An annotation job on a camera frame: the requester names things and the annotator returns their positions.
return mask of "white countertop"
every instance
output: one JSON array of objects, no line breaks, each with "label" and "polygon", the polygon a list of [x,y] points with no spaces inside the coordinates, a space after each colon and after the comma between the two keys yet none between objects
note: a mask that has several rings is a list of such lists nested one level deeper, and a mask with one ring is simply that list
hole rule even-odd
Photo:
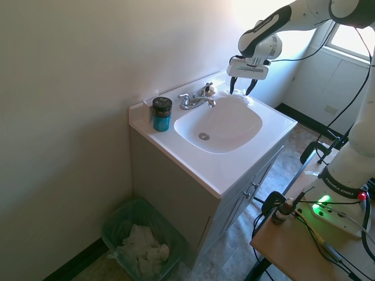
[{"label": "white countertop", "polygon": [[206,82],[214,82],[218,92],[227,90],[229,86],[224,83],[224,78],[225,73],[215,74],[162,94],[161,96],[168,97],[173,102],[170,126],[166,132],[157,132],[152,127],[152,123],[148,124],[144,121],[142,104],[134,105],[129,109],[130,126],[217,198],[221,198],[237,180],[297,125],[293,119],[262,102],[252,97],[241,97],[246,99],[247,106],[262,119],[262,127],[255,137],[243,146],[221,154],[207,152],[188,142],[174,129],[176,120],[187,113],[180,109],[180,100],[177,96],[184,93],[195,94]]}]

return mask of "blue jar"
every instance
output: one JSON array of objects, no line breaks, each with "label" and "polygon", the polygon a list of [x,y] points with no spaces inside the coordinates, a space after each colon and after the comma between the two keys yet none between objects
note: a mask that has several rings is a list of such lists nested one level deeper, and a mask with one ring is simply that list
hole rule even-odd
[{"label": "blue jar", "polygon": [[165,132],[169,129],[172,114],[172,101],[169,98],[157,97],[152,101],[154,112],[154,129]]}]

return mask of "robotic arm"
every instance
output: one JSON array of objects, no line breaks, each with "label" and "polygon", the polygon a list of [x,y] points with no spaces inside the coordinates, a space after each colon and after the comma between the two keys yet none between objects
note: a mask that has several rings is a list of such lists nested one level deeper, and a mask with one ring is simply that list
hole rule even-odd
[{"label": "robotic arm", "polygon": [[241,58],[232,59],[227,73],[232,77],[264,80],[269,60],[282,51],[282,41],[274,33],[287,30],[312,30],[330,19],[329,0],[297,0],[259,21],[240,38]]},{"label": "robotic arm", "polygon": [[[282,42],[276,32],[312,30],[330,19],[355,28],[371,26],[375,29],[375,0],[296,0],[282,7],[242,35],[238,43],[241,56],[231,59],[228,75],[232,76],[234,82],[236,77],[251,78],[253,81],[265,79],[267,65],[271,63],[269,60],[276,59],[282,50]],[[362,187],[375,174],[374,56],[368,88],[349,141],[312,183],[314,188],[305,195],[308,201],[320,201],[323,197],[332,202],[358,201]],[[315,216],[356,237],[362,236],[361,229],[348,219],[327,212],[327,209],[316,210],[316,205],[311,207]],[[335,208],[357,222],[362,222],[366,217],[364,204],[335,205]]]}]

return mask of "white cabinet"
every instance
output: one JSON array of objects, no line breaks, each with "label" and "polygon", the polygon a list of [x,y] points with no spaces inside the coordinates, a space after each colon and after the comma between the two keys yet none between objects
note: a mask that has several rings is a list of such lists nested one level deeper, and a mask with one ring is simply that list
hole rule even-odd
[{"label": "white cabinet", "polygon": [[218,199],[131,128],[134,196],[146,199],[185,237],[185,262],[192,266],[254,198],[285,139],[286,136]]}]

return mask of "black jar lid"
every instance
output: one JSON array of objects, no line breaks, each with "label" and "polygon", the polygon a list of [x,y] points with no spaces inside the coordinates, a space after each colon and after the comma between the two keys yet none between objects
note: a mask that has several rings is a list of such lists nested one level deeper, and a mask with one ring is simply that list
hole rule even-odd
[{"label": "black jar lid", "polygon": [[152,107],[158,112],[167,112],[172,109],[172,101],[169,98],[157,97],[152,101]]}]

